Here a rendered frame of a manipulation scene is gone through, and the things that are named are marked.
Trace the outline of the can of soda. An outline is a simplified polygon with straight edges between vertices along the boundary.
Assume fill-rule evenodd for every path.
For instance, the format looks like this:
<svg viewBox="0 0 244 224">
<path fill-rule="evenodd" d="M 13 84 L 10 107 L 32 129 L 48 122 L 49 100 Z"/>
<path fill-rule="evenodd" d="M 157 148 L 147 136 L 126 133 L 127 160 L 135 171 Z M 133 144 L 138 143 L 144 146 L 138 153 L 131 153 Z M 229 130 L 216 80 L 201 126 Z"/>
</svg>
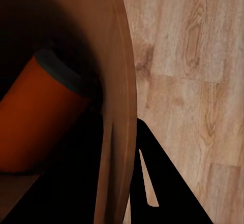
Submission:
<svg viewBox="0 0 244 224">
<path fill-rule="evenodd" d="M 7 94 L 7 92 L 10 90 L 13 83 L 14 83 L 14 81 L 10 81 L 8 83 L 0 85 L 0 102 L 4 98 L 4 96 Z M 85 113 L 89 112 L 90 110 L 96 108 L 96 105 L 97 105 L 96 98 L 94 98 L 92 100 L 92 102 L 88 105 L 88 107 L 83 111 L 82 114 L 85 114 Z"/>
<path fill-rule="evenodd" d="M 39 165 L 96 93 L 85 65 L 60 49 L 37 50 L 0 102 L 0 172 Z"/>
</svg>

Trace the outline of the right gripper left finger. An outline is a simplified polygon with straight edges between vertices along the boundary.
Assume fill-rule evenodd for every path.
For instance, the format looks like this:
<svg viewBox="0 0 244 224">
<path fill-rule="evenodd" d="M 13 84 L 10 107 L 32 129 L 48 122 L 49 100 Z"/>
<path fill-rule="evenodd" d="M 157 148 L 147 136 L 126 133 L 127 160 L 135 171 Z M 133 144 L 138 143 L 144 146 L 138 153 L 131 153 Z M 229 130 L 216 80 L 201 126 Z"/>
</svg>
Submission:
<svg viewBox="0 0 244 224">
<path fill-rule="evenodd" d="M 0 224 L 94 224 L 103 134 L 85 121 Z"/>
</svg>

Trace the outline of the trash can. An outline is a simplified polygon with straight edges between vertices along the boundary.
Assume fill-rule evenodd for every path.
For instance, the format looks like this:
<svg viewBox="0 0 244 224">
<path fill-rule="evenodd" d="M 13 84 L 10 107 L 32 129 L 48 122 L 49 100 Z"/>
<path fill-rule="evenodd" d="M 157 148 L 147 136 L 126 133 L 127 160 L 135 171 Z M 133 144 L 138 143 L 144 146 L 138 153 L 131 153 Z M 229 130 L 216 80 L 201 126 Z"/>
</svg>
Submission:
<svg viewBox="0 0 244 224">
<path fill-rule="evenodd" d="M 0 85 L 40 49 L 56 48 L 95 77 L 96 108 L 81 115 L 34 168 L 0 172 L 0 223 L 85 121 L 103 116 L 94 224 L 123 224 L 132 181 L 137 85 L 124 0 L 0 0 Z"/>
</svg>

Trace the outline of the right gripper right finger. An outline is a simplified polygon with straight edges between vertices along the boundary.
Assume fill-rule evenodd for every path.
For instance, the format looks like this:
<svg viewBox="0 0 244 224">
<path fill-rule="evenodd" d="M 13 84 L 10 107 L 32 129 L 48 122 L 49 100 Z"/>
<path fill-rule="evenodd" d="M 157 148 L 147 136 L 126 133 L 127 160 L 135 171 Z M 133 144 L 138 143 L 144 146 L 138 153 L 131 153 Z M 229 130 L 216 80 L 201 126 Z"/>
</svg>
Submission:
<svg viewBox="0 0 244 224">
<path fill-rule="evenodd" d="M 159 207 L 147 203 L 141 150 Z M 137 118 L 131 224 L 213 224 L 147 124 Z"/>
</svg>

